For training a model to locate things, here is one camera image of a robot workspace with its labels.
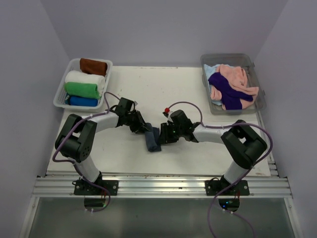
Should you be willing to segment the dark grey-blue towel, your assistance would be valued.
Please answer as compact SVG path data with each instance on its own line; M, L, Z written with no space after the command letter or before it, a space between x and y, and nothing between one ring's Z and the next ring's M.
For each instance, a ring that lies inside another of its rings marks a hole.
M145 131L145 141L147 150L151 153L160 152L159 128L153 127L150 123L146 123L147 131Z

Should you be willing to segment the brown towel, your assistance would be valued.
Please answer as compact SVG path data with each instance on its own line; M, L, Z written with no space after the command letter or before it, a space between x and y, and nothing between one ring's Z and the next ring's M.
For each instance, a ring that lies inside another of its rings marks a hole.
M107 63L92 59L81 58L80 69L86 74L95 74L105 76L107 71Z

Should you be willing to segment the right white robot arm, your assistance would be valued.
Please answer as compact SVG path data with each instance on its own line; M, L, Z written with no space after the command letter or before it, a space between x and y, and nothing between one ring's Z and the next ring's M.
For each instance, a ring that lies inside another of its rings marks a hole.
M209 128L201 122L191 122L182 110L163 112L167 122L160 126L159 143L175 143L179 138L201 143L223 144L233 162L221 177L220 188L225 194L233 194L238 189L238 179L250 170L267 149L267 143L243 120L230 126Z

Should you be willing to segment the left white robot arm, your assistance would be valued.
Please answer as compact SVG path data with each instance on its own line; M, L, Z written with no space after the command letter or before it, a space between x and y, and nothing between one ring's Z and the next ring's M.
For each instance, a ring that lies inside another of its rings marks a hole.
M151 131L150 125L136 110L135 102L126 98L120 98L117 105L102 113L85 117L71 114L57 136L52 160L55 163L71 163L86 182L86 190L93 195L99 194L103 188L102 174L90 156L95 134L120 126L129 127L135 134Z

